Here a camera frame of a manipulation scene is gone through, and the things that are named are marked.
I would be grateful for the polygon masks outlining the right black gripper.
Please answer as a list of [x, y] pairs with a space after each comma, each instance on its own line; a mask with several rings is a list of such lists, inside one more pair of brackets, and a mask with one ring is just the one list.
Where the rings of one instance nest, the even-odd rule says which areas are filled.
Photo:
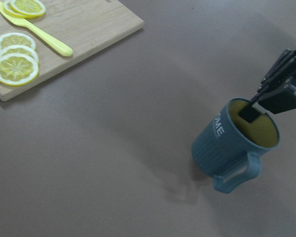
[[258, 89], [258, 110], [252, 99], [239, 112], [248, 123], [260, 114], [279, 114], [296, 109], [296, 49], [285, 49], [264, 76]]

